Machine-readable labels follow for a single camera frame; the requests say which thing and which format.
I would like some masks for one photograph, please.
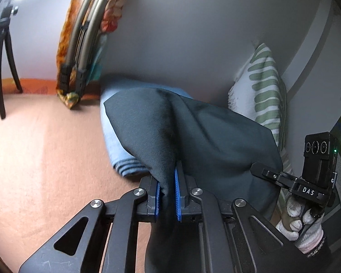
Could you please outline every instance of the pivot bolt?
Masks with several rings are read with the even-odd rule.
[[[142,195],[144,195],[145,190],[142,188],[138,188],[138,189],[135,189],[133,193],[135,196],[142,196]]]
[[[95,199],[95,200],[92,200],[90,204],[91,204],[91,207],[98,208],[102,205],[102,202],[99,199]]]
[[[194,189],[192,190],[192,194],[195,195],[195,196],[199,196],[199,195],[201,195],[202,193],[203,193],[203,190],[200,189],[200,188],[194,188]]]
[[[12,10],[13,16],[15,16],[18,13],[19,6],[15,6],[14,9]]]
[[[235,205],[237,207],[244,207],[246,205],[246,201],[244,199],[236,199]]]

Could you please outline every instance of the light blue towel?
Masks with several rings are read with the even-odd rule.
[[[147,172],[147,168],[143,166],[134,156],[130,155],[122,147],[117,138],[114,129],[106,115],[104,102],[112,97],[115,93],[136,87],[163,88],[176,94],[191,98],[185,91],[180,88],[168,87],[160,84],[152,84],[137,80],[130,80],[123,77],[102,76],[100,78],[101,96],[100,96],[100,116],[101,124],[104,132],[106,149],[109,154],[112,167],[123,177],[136,175]]]

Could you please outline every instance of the striped pillow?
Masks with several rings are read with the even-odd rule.
[[[271,50],[261,44],[229,91],[229,109],[269,128],[279,151],[286,136],[286,87]]]

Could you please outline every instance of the black tripod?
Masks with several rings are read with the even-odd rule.
[[[14,7],[11,4],[11,0],[9,0],[8,5],[3,9],[3,11],[1,12],[1,17],[0,17],[0,117],[2,120],[5,119],[6,117],[4,97],[3,97],[3,86],[1,83],[1,58],[3,56],[4,42],[5,42],[6,56],[8,58],[10,70],[13,75],[15,85],[18,88],[20,93],[23,92],[23,89],[21,87],[20,80],[18,77],[18,73],[15,67],[11,36],[9,32],[10,16],[11,14],[16,15],[17,12],[18,12],[18,7]]]

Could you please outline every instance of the white glove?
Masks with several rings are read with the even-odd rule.
[[[314,218],[310,214],[310,209],[303,215],[301,221],[300,216],[304,205],[305,202],[303,200],[299,198],[297,199],[291,195],[286,201],[286,209],[282,211],[282,220],[280,220],[276,226],[277,230],[279,230],[279,232],[290,241],[295,241],[298,239],[298,232],[303,227],[302,221],[305,225],[310,225],[314,221]],[[323,215],[308,229],[297,245],[299,250],[304,254],[313,250],[322,240],[322,219]]]

